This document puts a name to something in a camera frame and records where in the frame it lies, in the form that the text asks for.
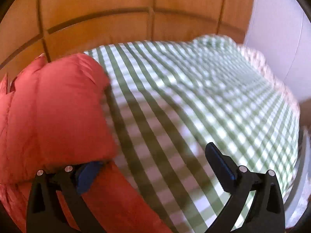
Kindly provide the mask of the red puffer jacket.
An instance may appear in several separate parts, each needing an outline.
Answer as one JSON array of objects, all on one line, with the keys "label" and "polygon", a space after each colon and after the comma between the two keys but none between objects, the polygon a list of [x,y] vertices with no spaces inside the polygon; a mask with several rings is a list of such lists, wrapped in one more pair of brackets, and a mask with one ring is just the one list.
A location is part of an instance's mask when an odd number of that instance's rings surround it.
[{"label": "red puffer jacket", "polygon": [[1,81],[1,202],[22,232],[32,180],[70,164],[106,161],[83,200],[108,232],[169,232],[120,172],[101,108],[110,80],[86,54],[48,63],[40,55]]}]

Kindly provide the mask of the green white checkered bedspread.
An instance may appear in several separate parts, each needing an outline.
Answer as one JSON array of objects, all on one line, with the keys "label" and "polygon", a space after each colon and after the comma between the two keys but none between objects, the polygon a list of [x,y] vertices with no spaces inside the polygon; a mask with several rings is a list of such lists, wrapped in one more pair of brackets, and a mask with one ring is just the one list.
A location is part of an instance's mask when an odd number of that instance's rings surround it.
[{"label": "green white checkered bedspread", "polygon": [[111,79],[103,110],[115,163],[173,232],[204,232],[229,198],[204,149],[273,170],[285,194],[298,158],[299,110],[231,38],[130,42],[87,54]]}]

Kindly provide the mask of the wooden wardrobe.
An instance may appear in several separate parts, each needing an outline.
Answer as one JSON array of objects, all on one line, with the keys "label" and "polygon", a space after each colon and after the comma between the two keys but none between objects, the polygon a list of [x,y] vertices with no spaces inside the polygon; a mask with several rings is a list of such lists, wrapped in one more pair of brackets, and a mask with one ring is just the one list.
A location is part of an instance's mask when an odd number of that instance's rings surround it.
[{"label": "wooden wardrobe", "polygon": [[204,34],[242,43],[252,6],[253,0],[8,0],[1,10],[1,74],[13,79],[40,54],[53,61],[115,43]]}]

